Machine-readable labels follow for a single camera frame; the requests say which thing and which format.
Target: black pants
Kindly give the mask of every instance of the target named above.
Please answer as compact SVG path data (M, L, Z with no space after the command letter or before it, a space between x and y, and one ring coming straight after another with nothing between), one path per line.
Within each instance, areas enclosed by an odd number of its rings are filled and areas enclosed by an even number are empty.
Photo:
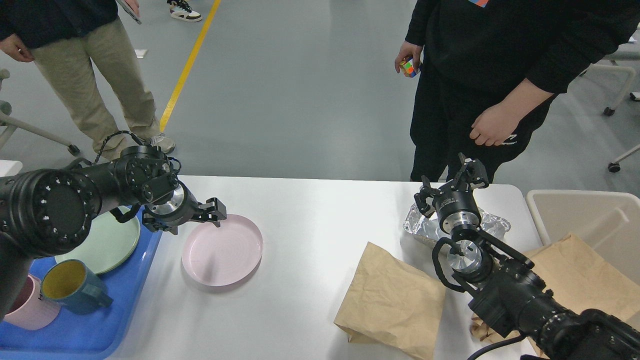
M469 138L471 125L489 107L501 102L506 94L488 94L472 90L444 79L429 64L422 66L415 93L411 139L415 144L411 179L420 181L425 175L438 181L449 166L447 179L460 170L458 153L478 159L484 164L489 182L500 164L515 159L547 117L553 101L545 101L522 119L510 138L500 146L478 146Z

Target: blue tray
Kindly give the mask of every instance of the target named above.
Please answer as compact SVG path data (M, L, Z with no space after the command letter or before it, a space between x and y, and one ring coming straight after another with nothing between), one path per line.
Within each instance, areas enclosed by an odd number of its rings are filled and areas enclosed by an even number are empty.
M111 355L127 332L161 234L141 226L138 245L129 259L100 275L113 298L110 307L88 315L77 315L62 307L53 322L35 331L0 323L0 359L86 360ZM29 272L42 279L55 264L54 258L38 259Z

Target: pink plate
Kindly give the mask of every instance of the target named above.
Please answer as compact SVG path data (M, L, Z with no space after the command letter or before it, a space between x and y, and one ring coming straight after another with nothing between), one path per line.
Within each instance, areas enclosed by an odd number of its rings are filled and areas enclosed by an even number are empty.
M224 286L240 281L262 257L258 227L240 215L228 215L216 227L202 223L189 234L182 251L182 266L195 281Z

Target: hand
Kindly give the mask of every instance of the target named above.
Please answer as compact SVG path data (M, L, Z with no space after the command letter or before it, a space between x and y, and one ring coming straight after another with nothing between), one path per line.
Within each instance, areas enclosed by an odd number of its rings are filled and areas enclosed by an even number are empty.
M23 63L30 63L35 60L31 51L29 51L26 45L22 42L22 39L20 39L16 34L11 34L8 38L0 41L0 50L11 56L14 60L21 61Z
M138 4L138 0L124 0L129 6L133 13L136 14L137 17L140 17L140 4Z
M469 137L476 145L498 146L509 138L522 120L520 112L503 103L484 110L471 125Z
M400 47L400 52L394 61L396 72L400 74L400 62L410 57L413 57L413 68L418 70L420 68L420 55L422 54L422 48L423 47L420 45L414 45L406 41L403 42Z

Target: chair leg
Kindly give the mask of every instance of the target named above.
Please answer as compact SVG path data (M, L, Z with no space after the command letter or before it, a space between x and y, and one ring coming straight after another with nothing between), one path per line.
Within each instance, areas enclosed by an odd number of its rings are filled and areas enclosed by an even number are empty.
M69 141L56 136L52 133L49 133L47 131L44 131L38 127L32 126L30 124L27 124L24 121L20 121L18 119L12 118L8 115L5 115L3 112L0 111L0 124L4 125L7 127L7 129L4 130L4 133L2 133L2 135L0 135L0 148L2 147L2 145L4 145L4 143L6 143L7 139L9 136L11 136L11 134L15 131L16 127L19 127L21 129L25 129L26 131L29 131L30 133L34 133L36 135L40 135L43 138L47 138L51 141L60 143L64 146L67 147L67 150L69 151L69 153L71 153L71 155L77 155L80 153L80 150L77 148L77 146L75 146L74 144L70 143Z
M640 151L640 144L636 145L633 149L625 152L624 154L620 155L619 158L615 159L614 161L609 163L608 169L610 172L618 172L620 171L620 162L626 158L628 158L629 156L631 156L631 154Z
M636 70L632 67L627 66L617 66L617 65L600 65L600 64L592 64L589 66L589 70L606 70L606 71L616 71L623 72L627 75L627 80L624 85L618 92L615 101L612 106L606 107L603 114L607 116L611 116L616 112L616 108L622 103L622 100L629 94L629 90L631 90L631 86L636 78Z

